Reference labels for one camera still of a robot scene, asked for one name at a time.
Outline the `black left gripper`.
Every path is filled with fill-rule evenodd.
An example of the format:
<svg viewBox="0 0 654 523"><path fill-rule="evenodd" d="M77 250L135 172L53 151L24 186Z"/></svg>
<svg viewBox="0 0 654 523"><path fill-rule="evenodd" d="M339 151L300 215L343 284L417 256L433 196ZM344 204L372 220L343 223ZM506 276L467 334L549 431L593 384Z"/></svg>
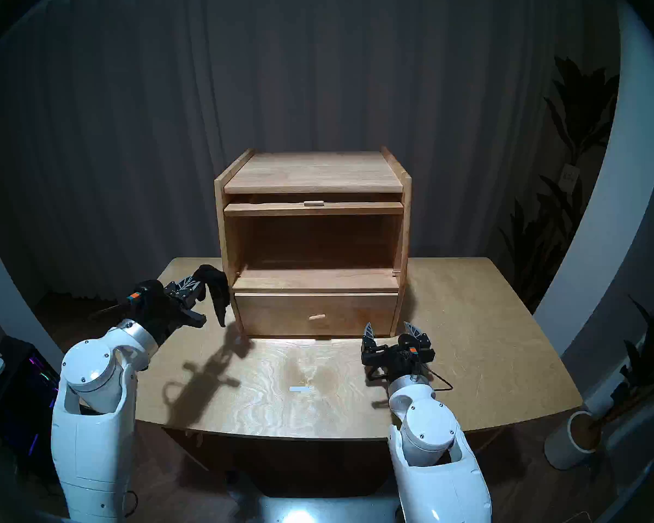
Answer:
<svg viewBox="0 0 654 523"><path fill-rule="evenodd" d="M149 333L157 345L163 345L179 328L200 329L206 316L193 311L196 302L205 299L205 289L194 277L184 277L162 285L157 280L144 281L128 297L130 320Z"/></svg>

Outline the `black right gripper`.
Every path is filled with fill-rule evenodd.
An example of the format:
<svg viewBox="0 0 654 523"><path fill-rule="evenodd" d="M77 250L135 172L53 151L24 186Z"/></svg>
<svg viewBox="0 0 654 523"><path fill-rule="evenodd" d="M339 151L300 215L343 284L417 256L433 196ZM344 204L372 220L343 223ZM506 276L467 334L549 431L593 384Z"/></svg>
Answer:
<svg viewBox="0 0 654 523"><path fill-rule="evenodd" d="M428 335L408 321L404 321L400 344L393 346L377 345L371 323L365 326L361 363L369 382L386 379L391 384L401 376L424 375L423 364L434 359L435 351Z"/></svg>

